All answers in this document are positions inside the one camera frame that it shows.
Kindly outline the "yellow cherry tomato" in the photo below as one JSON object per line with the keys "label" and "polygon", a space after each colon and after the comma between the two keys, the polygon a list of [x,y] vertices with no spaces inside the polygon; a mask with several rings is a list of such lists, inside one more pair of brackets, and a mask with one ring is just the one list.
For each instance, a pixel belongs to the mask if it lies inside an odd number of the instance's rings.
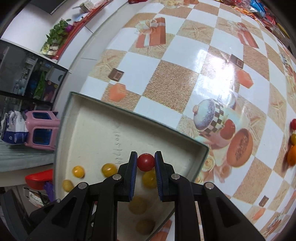
{"label": "yellow cherry tomato", "polygon": [[85,176],[85,170],[82,166],[75,166],[72,169],[72,174],[76,177],[76,178],[83,178]]}

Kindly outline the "red cherry tomato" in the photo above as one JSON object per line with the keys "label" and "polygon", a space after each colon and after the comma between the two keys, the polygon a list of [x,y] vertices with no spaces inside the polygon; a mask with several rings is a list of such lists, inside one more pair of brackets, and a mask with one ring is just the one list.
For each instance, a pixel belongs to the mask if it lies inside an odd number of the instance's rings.
{"label": "red cherry tomato", "polygon": [[151,171],[154,168],[154,166],[154,157],[149,153],[143,153],[137,159],[137,167],[143,172]]}
{"label": "red cherry tomato", "polygon": [[291,130],[296,130],[296,119],[294,118],[293,120],[291,120],[290,122],[290,129]]}

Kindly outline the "green-brown round fruit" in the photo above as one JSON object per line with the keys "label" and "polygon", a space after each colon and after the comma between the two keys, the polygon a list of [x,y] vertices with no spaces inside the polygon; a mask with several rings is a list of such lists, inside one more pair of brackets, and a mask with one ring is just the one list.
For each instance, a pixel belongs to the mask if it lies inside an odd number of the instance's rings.
{"label": "green-brown round fruit", "polygon": [[135,196],[129,203],[128,209],[135,215],[142,215],[147,210],[147,202],[142,197]]}

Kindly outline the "olive green round fruit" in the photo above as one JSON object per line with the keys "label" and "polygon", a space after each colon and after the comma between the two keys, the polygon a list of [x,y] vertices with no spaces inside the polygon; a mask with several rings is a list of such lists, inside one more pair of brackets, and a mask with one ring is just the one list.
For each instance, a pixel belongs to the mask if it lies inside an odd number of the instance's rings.
{"label": "olive green round fruit", "polygon": [[151,219],[142,219],[136,224],[135,229],[141,235],[149,235],[153,231],[155,225],[155,221]]}

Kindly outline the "red plastic stool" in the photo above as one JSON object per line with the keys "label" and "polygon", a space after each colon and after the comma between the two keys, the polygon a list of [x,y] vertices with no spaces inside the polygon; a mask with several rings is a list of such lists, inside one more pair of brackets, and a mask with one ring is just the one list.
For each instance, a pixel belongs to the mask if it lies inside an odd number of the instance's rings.
{"label": "red plastic stool", "polygon": [[34,190],[44,190],[46,183],[53,183],[53,169],[29,174],[25,177],[25,182]]}

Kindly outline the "shallow cardboard box tray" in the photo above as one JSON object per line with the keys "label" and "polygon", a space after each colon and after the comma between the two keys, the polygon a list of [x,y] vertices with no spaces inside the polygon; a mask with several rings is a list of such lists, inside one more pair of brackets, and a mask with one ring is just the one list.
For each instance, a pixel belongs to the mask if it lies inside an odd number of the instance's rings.
{"label": "shallow cardboard box tray", "polygon": [[104,180],[102,166],[127,163],[131,152],[161,152],[165,163],[189,181],[201,171],[209,148],[174,129],[86,95],[71,92],[61,116],[56,140],[54,188],[56,198],[67,195],[62,183],[82,180],[72,169],[85,170],[83,181]]}

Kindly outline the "large orange tangerine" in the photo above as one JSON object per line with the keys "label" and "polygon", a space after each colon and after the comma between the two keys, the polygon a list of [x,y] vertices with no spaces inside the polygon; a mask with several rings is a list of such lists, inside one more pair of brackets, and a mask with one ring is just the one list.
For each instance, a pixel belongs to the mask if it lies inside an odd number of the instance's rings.
{"label": "large orange tangerine", "polygon": [[289,166],[295,166],[296,164],[296,146],[291,146],[287,153],[287,163]]}

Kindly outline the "pink plastic stool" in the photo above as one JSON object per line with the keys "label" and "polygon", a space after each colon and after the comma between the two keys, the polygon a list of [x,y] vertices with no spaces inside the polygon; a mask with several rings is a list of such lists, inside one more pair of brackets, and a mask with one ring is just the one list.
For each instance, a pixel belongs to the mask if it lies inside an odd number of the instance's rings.
{"label": "pink plastic stool", "polygon": [[28,137],[27,147],[40,150],[54,151],[60,120],[58,112],[49,110],[33,110],[26,113]]}

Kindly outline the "white plastic bag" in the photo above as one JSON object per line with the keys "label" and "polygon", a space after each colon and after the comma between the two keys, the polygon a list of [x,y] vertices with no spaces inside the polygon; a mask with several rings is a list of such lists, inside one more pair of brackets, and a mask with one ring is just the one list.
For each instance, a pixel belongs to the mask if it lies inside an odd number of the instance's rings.
{"label": "white plastic bag", "polygon": [[9,111],[1,120],[1,140],[9,145],[22,145],[27,141],[29,131],[19,111]]}

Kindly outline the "dark glass cabinet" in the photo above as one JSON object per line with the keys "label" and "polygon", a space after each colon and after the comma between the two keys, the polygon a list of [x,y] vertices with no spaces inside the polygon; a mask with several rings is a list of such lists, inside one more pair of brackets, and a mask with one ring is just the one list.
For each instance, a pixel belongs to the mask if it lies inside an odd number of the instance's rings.
{"label": "dark glass cabinet", "polygon": [[1,115],[11,110],[53,110],[68,70],[1,40]]}

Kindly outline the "checkered patterned tablecloth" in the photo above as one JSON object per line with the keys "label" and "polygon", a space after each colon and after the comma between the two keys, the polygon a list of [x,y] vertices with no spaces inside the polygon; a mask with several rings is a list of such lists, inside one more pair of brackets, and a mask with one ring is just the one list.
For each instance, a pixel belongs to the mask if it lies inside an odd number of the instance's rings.
{"label": "checkered patterned tablecloth", "polygon": [[123,26],[82,89],[209,146],[213,182],[266,240],[295,211],[295,59],[219,1],[153,1]]}

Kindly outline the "green potted plant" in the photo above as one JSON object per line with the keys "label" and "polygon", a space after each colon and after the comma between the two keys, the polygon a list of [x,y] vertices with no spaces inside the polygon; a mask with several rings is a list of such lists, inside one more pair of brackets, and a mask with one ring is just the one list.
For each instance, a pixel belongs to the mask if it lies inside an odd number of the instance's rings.
{"label": "green potted plant", "polygon": [[69,33],[72,31],[73,26],[69,24],[71,19],[61,19],[49,32],[47,36],[47,41],[49,45],[51,44],[58,44],[59,46],[62,46]]}

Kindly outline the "red snack tray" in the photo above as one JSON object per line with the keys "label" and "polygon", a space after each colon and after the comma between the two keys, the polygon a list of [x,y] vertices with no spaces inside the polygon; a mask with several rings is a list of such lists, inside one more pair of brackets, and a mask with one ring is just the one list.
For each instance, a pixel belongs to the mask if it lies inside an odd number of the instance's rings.
{"label": "red snack tray", "polygon": [[222,0],[219,2],[236,9],[247,16],[250,16],[266,28],[280,28],[285,31],[280,22],[276,20],[275,15],[265,6],[262,1]]}

